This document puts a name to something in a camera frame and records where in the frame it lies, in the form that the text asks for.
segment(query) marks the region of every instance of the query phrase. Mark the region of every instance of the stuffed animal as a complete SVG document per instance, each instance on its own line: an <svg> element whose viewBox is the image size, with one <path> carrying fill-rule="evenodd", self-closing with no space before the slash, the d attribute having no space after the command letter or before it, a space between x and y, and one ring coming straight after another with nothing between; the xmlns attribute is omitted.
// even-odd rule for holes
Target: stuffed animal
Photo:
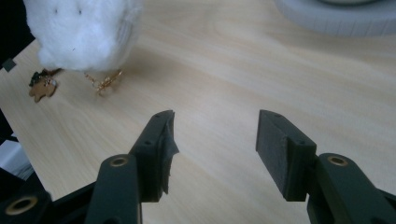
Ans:
<svg viewBox="0 0 396 224"><path fill-rule="evenodd" d="M142 0L23 0L49 69L120 69L139 35Z"/></svg>

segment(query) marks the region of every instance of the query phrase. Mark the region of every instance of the wood grain surface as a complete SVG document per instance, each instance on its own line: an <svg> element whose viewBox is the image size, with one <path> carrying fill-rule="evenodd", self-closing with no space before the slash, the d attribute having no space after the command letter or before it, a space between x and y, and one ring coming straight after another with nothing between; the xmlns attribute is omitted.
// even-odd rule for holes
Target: wood grain surface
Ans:
<svg viewBox="0 0 396 224"><path fill-rule="evenodd" d="M396 193L396 36L337 38L287 21L270 0L146 0L142 35L104 96L62 71L36 104L36 42L0 74L0 106L53 199L95 180L157 112L176 112L170 193L144 223L309 223L255 151L260 109L283 114L318 154L355 161Z"/></svg>

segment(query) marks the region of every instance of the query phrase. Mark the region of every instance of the white fluffy object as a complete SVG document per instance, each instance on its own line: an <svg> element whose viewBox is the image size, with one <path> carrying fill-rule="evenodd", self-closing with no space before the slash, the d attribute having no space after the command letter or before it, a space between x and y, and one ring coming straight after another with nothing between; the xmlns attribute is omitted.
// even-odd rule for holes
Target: white fluffy object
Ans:
<svg viewBox="0 0 396 224"><path fill-rule="evenodd" d="M47 69L119 69L139 35L142 0L23 0Z"/></svg>

